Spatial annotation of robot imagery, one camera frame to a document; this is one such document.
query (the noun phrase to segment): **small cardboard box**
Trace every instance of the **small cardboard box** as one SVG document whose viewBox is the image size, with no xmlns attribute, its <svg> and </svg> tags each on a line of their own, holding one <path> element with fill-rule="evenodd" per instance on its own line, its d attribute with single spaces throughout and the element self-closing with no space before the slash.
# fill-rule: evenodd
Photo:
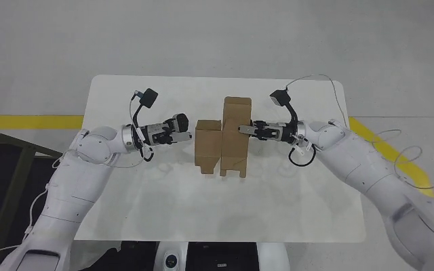
<svg viewBox="0 0 434 271">
<path fill-rule="evenodd" d="M 222 122 L 199 120 L 196 124 L 195 165 L 202 174 L 214 174 L 222 154 Z"/>
<path fill-rule="evenodd" d="M 239 171 L 239 177 L 247 173 L 249 136 L 238 132 L 238 126 L 250 125 L 252 100 L 226 97 L 223 107 L 223 130 L 220 121 L 199 120 L 196 125 L 195 165 L 202 174 L 213 174 L 220 159 L 220 176 L 227 170 Z"/>
</svg>

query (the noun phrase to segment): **white cable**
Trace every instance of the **white cable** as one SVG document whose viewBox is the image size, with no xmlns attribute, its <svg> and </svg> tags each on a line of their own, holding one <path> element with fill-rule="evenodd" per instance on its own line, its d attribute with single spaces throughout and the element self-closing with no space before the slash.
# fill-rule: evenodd
<svg viewBox="0 0 434 271">
<path fill-rule="evenodd" d="M 369 143 L 371 143 L 371 145 L 374 147 L 374 149 L 378 152 L 378 150 L 377 150 L 377 148 L 376 148 L 376 146 L 375 146 L 375 143 L 386 142 L 386 141 L 391 140 L 391 139 L 393 139 L 393 138 L 397 138 L 399 135 L 401 135 L 402 130 L 400 130 L 400 129 L 389 129 L 389 130 L 384 130 L 384 131 L 381 131 L 380 133 L 376 133 L 376 134 L 374 134 L 373 139 L 376 138 L 377 136 L 381 135 L 382 133 L 387 133 L 387 132 L 391 132 L 391 131 L 397 131 L 398 134 L 396 134 L 396 135 L 394 135 L 394 136 L 391 136 L 391 137 L 389 137 L 389 138 L 386 138 L 386 139 L 381 139 L 381 140 L 376 140 L 376 141 L 375 141 L 375 140 L 372 140 L 372 141 L 366 140 L 366 141 L 369 142 Z M 409 149 L 411 149 L 411 148 L 417 148 L 417 149 L 419 149 L 419 153 L 418 153 L 418 155 L 416 155 L 415 157 L 413 157 L 413 158 L 411 158 L 411 159 L 408 159 L 408 160 L 406 160 L 406 161 L 404 161 L 404 162 L 399 162 L 399 158 L 404 154 L 404 152 L 407 151 L 407 150 L 409 150 Z M 416 159 L 418 159 L 419 157 L 422 156 L 422 153 L 423 153 L 423 149 L 422 149 L 420 146 L 410 146 L 410 147 L 404 148 L 404 149 L 403 149 L 403 150 L 402 150 L 402 151 L 397 155 L 397 157 L 396 157 L 396 159 L 395 159 L 394 161 L 390 161 L 390 160 L 386 159 L 385 157 L 382 157 L 382 158 L 383 158 L 384 160 L 390 162 L 390 163 L 393 163 L 393 171 L 395 172 L 395 175 L 398 177 L 398 179 L 400 179 L 401 181 L 405 182 L 405 183 L 408 184 L 409 186 L 411 186 L 411 187 L 413 187 L 413 188 L 416 188 L 416 189 L 423 189 L 423 190 L 433 189 L 434 186 L 429 186 L 429 187 L 420 187 L 420 186 L 415 186 L 415 185 L 413 185 L 413 184 L 411 184 L 411 183 L 409 183 L 409 182 L 403 180 L 402 176 L 400 176 L 400 175 L 398 174 L 398 172 L 397 172 L 397 165 L 399 165 L 399 164 L 406 164 L 406 163 L 410 163 L 410 162 L 412 162 L 412 161 L 415 161 Z"/>
<path fill-rule="evenodd" d="M 53 163 L 53 165 L 52 165 L 52 167 L 53 167 L 54 169 L 57 169 L 57 168 L 58 168 L 58 166 L 60 165 L 60 162 L 62 162 L 62 159 L 65 157 L 65 155 L 66 155 L 68 152 L 76 152 L 77 154 L 85 155 L 84 153 L 79 152 L 78 150 L 73 150 L 73 149 L 69 148 L 68 150 L 65 150 L 65 151 L 63 152 L 63 154 L 62 154 L 61 157 L 57 158 L 57 159 L 54 161 L 54 163 Z M 114 167 L 114 168 L 117 168 L 117 169 L 129 169 L 129 168 L 131 168 L 131 167 L 137 167 L 137 166 L 140 165 L 142 162 L 143 162 L 143 159 L 140 159 L 138 163 L 133 164 L 133 165 L 129 165 L 129 166 L 125 166 L 125 167 L 117 166 L 117 165 L 109 165 L 109 164 L 106 164 L 106 163 L 103 163 L 103 164 L 101 164 L 101 165 L 106 165 L 107 167 Z"/>
<path fill-rule="evenodd" d="M 396 159 L 395 159 L 395 162 L 393 163 L 393 170 L 395 171 L 395 175 L 396 175 L 396 176 L 397 176 L 401 181 L 405 182 L 406 184 L 408 184 L 409 186 L 411 186 L 411 187 L 413 187 L 413 188 L 416 188 L 416 189 L 423 189 L 423 190 L 433 189 L 434 186 L 429 186 L 429 187 L 420 187 L 420 186 L 415 186 L 415 185 L 413 185 L 413 184 L 411 184 L 411 183 L 409 183 L 409 182 L 407 182 L 407 181 L 405 181 L 405 180 L 402 180 L 402 177 L 398 174 L 397 169 L 396 169 L 396 165 L 399 164 L 399 163 L 398 163 L 398 160 L 399 160 L 399 158 L 404 154 L 405 151 L 407 151 L 407 150 L 409 150 L 409 149 L 411 149 L 411 148 L 418 148 L 419 151 L 420 151 L 419 154 L 416 155 L 414 158 L 409 159 L 408 161 L 404 161 L 404 162 L 402 162 L 401 164 L 405 164 L 405 163 L 412 162 L 412 161 L 416 160 L 417 158 L 419 158 L 420 156 L 422 156 L 422 148 L 421 148 L 420 146 L 410 146 L 410 147 L 404 148 L 404 149 L 403 149 L 403 150 L 398 154 L 398 156 L 397 156 Z"/>
<path fill-rule="evenodd" d="M 300 77 L 300 78 L 298 78 L 298 79 L 294 79 L 294 80 L 292 80 L 291 82 L 289 82 L 289 83 L 286 85 L 285 88 L 288 89 L 288 86 L 291 85 L 293 82 L 297 82 L 298 80 L 301 80 L 301 79 L 304 79 L 304 78 L 308 78 L 308 77 L 312 77 L 312 76 L 323 76 L 323 77 L 326 77 L 326 78 L 327 78 L 327 79 L 332 83 L 332 86 L 333 86 L 333 92 L 334 92 L 334 97 L 336 98 L 336 102 L 338 103 L 339 111 L 340 111 L 340 113 L 342 114 L 342 118 L 344 119 L 345 127 L 348 128 L 347 121 L 345 120 L 345 114 L 344 114 L 344 111 L 342 110 L 342 107 L 340 106 L 340 103 L 339 103 L 339 100 L 338 100 L 338 94 L 336 93 L 336 87 L 334 86 L 333 80 L 332 80 L 328 75 L 307 75 L 307 76 L 304 76 L 304 77 Z"/>
<path fill-rule="evenodd" d="M 10 247 L 4 247 L 4 248 L 0 249 L 0 251 L 6 250 L 6 249 L 14 249 L 14 248 L 19 247 L 19 246 L 20 245 L 14 245 L 14 246 L 10 246 Z"/>
<path fill-rule="evenodd" d="M 30 234 L 30 232 L 33 229 L 33 214 L 32 214 L 32 212 L 33 212 L 33 206 L 35 206 L 36 201 L 40 197 L 42 197 L 46 192 L 48 192 L 47 187 L 45 187 L 45 190 L 41 194 L 39 194 L 39 195 L 36 196 L 36 198 L 32 202 L 32 205 L 30 205 L 30 211 L 29 211 L 29 217 L 30 217 L 29 220 L 30 220 L 30 222 L 28 223 L 27 229 L 24 232 L 24 237 L 22 238 L 22 242 L 24 242 L 24 240 L 27 238 L 27 236 Z"/>
<path fill-rule="evenodd" d="M 133 103 L 133 100 L 130 100 L 130 105 L 128 106 L 128 108 L 129 108 L 128 112 L 130 113 L 131 124 L 133 125 L 134 129 L 136 129 L 136 133 L 138 133 L 138 127 L 137 127 L 136 124 L 134 123 L 133 116 L 132 116 L 132 113 L 131 113 L 131 105 L 132 105 L 132 103 Z M 140 137 L 138 138 L 138 140 L 139 140 L 140 143 L 142 144 L 143 156 L 144 156 L 144 154 L 145 154 L 145 151 L 144 151 L 145 148 L 148 148 L 148 150 L 151 152 L 151 154 L 154 153 L 154 150 L 153 150 L 153 149 L 152 149 L 148 144 L 144 143 L 144 142 L 140 139 Z"/>
</svg>

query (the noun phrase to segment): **white table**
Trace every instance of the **white table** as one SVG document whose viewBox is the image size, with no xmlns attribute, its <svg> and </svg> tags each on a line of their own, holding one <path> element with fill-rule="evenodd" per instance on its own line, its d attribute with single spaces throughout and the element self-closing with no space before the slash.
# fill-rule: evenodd
<svg viewBox="0 0 434 271">
<path fill-rule="evenodd" d="M 159 123 L 184 112 L 193 133 L 198 119 L 221 119 L 226 96 L 251 97 L 252 119 L 289 121 L 286 108 L 269 94 L 289 80 L 99 75 L 92 81 L 83 127 L 129 123 L 133 91 L 159 93 L 139 124 Z M 345 115 L 342 85 L 335 82 Z M 298 81 L 290 88 L 299 119 L 327 121 L 342 116 L 329 81 Z M 84 219 L 77 240 L 361 242 L 365 238 L 358 192 L 319 161 L 297 168 L 290 146 L 250 139 L 248 172 L 240 179 L 201 175 L 194 166 L 194 138 L 157 146 L 151 163 L 115 169 L 98 202 Z M 119 165 L 135 163 L 138 154 Z"/>
</svg>

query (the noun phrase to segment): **gray floor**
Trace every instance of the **gray floor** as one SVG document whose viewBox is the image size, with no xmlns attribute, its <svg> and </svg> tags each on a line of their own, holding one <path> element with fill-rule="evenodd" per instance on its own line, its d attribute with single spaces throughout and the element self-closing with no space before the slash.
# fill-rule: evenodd
<svg viewBox="0 0 434 271">
<path fill-rule="evenodd" d="M 350 116 L 403 129 L 399 149 L 423 146 L 418 164 L 434 176 L 433 25 L 429 0 L 2 0 L 0 114 L 83 114 L 99 74 L 325 73 Z M 8 133 L 64 150 L 75 131 Z M 364 243 L 288 245 L 293 270 L 410 270 L 363 210 Z"/>
</svg>

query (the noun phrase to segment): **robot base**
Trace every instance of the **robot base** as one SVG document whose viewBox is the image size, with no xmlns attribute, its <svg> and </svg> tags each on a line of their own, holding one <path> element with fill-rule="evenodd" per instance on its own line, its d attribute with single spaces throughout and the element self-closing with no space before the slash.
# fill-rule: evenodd
<svg viewBox="0 0 434 271">
<path fill-rule="evenodd" d="M 290 271 L 283 243 L 160 242 L 154 271 Z"/>
</svg>

